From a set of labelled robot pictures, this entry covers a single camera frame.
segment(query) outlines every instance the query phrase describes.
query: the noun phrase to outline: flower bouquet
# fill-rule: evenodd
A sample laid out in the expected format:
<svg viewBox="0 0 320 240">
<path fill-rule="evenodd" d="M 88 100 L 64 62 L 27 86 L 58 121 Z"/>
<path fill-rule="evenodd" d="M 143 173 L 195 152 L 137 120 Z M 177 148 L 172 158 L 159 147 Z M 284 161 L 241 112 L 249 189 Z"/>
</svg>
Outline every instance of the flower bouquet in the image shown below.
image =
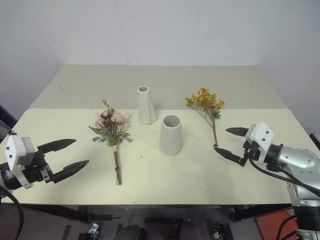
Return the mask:
<svg viewBox="0 0 320 240">
<path fill-rule="evenodd" d="M 94 142 L 106 142 L 108 146 L 113 148 L 116 184 L 121 185 L 122 178 L 120 173 L 117 144 L 124 139 L 128 142 L 132 142 L 133 140 L 128 138 L 129 134 L 125 132 L 127 115 L 124 116 L 115 112 L 115 110 L 106 102 L 106 100 L 102 100 L 102 102 L 106 110 L 102 112 L 99 119 L 95 122 L 95 127 L 89 126 L 89 128 L 96 134 L 100 135 L 92 139 Z"/>
<path fill-rule="evenodd" d="M 206 122 L 210 125 L 213 131 L 214 147 L 218 147 L 218 140 L 216 134 L 216 121 L 220 119 L 220 109 L 225 104 L 224 101 L 216 101 L 216 94 L 210 93 L 208 88 L 200 88 L 198 94 L 192 94 L 192 97 L 185 98 L 186 105 L 195 110 Z"/>
</svg>

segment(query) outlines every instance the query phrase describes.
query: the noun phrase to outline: red object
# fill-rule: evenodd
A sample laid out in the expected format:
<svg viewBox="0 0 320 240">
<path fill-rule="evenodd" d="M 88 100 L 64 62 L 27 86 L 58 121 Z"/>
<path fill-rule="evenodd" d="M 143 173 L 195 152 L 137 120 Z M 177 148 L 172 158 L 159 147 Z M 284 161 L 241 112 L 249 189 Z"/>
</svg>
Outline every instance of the red object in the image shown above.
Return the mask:
<svg viewBox="0 0 320 240">
<path fill-rule="evenodd" d="M 287 211 L 279 211 L 277 213 L 259 216 L 256 222 L 260 229 L 261 236 L 264 240 L 275 240 L 277 233 L 282 222 L 291 215 Z M 295 219 L 290 219 L 283 227 L 280 239 L 289 233 L 297 230 L 297 222 Z M 288 240 L 297 240 L 296 235 L 288 238 Z"/>
</svg>

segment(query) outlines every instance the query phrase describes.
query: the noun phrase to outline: vase opening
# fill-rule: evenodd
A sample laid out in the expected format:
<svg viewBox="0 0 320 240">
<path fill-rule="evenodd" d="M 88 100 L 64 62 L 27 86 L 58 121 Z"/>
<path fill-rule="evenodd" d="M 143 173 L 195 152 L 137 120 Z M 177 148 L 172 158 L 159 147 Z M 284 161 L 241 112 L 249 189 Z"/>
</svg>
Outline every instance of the vase opening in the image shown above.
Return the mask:
<svg viewBox="0 0 320 240">
<path fill-rule="evenodd" d="M 146 92 L 147 90 L 148 90 L 148 88 L 146 86 L 139 87 L 140 92 Z"/>
<path fill-rule="evenodd" d="M 163 119 L 163 123 L 169 128 L 174 128 L 180 124 L 180 119 L 176 116 L 166 116 Z"/>
</svg>

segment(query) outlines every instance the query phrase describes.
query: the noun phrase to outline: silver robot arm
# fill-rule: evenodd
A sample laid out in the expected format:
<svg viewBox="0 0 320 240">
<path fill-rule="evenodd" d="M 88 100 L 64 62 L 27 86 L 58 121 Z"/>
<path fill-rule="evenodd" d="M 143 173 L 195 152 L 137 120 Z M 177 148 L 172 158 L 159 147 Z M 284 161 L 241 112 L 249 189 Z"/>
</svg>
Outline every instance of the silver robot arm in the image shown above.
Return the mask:
<svg viewBox="0 0 320 240">
<path fill-rule="evenodd" d="M 215 150 L 242 167 L 249 160 L 257 169 L 259 167 L 253 161 L 266 164 L 269 171 L 285 173 L 289 177 L 287 189 L 297 218 L 297 239 L 320 240 L 319 157 L 308 149 L 272 144 L 274 133 L 264 122 L 253 124 L 249 129 L 232 127 L 226 131 L 245 137 L 244 156 L 239 157 L 222 148 Z"/>
</svg>

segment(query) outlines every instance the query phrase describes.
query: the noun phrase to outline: table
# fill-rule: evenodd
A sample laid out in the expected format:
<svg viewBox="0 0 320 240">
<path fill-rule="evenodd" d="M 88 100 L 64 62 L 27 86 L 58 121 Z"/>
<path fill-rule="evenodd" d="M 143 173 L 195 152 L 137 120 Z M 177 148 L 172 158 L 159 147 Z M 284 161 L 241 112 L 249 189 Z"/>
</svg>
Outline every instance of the table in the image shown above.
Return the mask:
<svg viewBox="0 0 320 240">
<path fill-rule="evenodd" d="M 128 113 L 128 133 L 132 143 L 119 145 L 123 185 L 116 185 L 112 148 L 93 142 L 88 128 L 101 109 L 27 110 L 14 127 L 34 146 L 64 138 L 77 142 L 57 152 L 47 153 L 46 161 L 58 172 L 73 162 L 90 159 L 74 176 L 57 184 L 37 182 L 28 190 L 14 191 L 25 204 L 55 205 L 243 205 L 289 203 L 287 184 L 255 170 L 249 163 L 241 167 L 213 150 L 212 131 L 195 111 L 157 110 L 158 120 L 139 123 L 136 110 Z M 167 115 L 181 119 L 183 148 L 175 156 L 159 150 L 161 120 Z M 243 153 L 244 138 L 224 130 L 265 121 L 275 134 L 274 143 L 306 148 L 320 156 L 319 150 L 288 109 L 223 109 L 216 123 L 219 147 L 234 154 Z M 4 140 L 0 144 L 5 161 Z"/>
<path fill-rule="evenodd" d="M 256 66 L 63 65 L 30 108 L 137 109 L 137 88 L 150 87 L 156 109 L 186 109 L 185 97 L 209 88 L 224 109 L 287 108 Z"/>
</svg>

